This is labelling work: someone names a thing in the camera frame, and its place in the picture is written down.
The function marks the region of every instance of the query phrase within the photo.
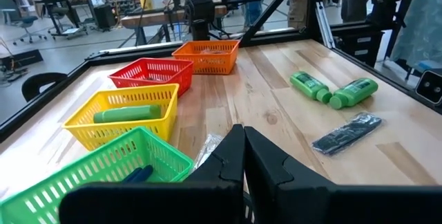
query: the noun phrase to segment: black stool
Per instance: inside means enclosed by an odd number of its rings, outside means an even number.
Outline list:
[[[63,73],[41,73],[29,77],[21,86],[21,93],[25,97],[26,102],[40,94],[40,88],[47,84],[59,83],[67,78],[67,74]]]

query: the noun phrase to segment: orange basket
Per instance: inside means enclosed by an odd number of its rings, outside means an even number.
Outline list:
[[[189,41],[172,55],[193,62],[194,74],[228,75],[235,66],[240,41]]]
[[[181,96],[192,83],[192,61],[141,58],[109,75],[117,88],[177,83]]]

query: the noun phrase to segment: green basket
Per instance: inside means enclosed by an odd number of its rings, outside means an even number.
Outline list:
[[[123,180],[137,167],[152,165],[148,182],[179,182],[193,161],[145,127],[137,127],[1,203],[0,223],[58,223],[67,191],[96,181]]]

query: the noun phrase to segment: green plastic bottle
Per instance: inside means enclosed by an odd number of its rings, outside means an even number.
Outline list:
[[[306,72],[299,71],[290,77],[290,82],[313,100],[328,103],[332,97],[329,87]]]
[[[378,90],[378,84],[368,78],[360,78],[338,89],[330,99],[333,109],[354,106]]]
[[[161,107],[159,105],[127,106],[94,114],[94,123],[153,120],[158,118],[161,118]]]

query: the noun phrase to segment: yellow basket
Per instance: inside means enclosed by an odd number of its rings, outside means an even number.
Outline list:
[[[80,107],[64,124],[78,141],[89,151],[115,139],[135,127],[146,127],[161,139],[169,141],[177,115],[177,94],[179,84],[139,86],[98,91]],[[111,122],[94,124],[96,112],[123,106],[161,106],[160,119]]]

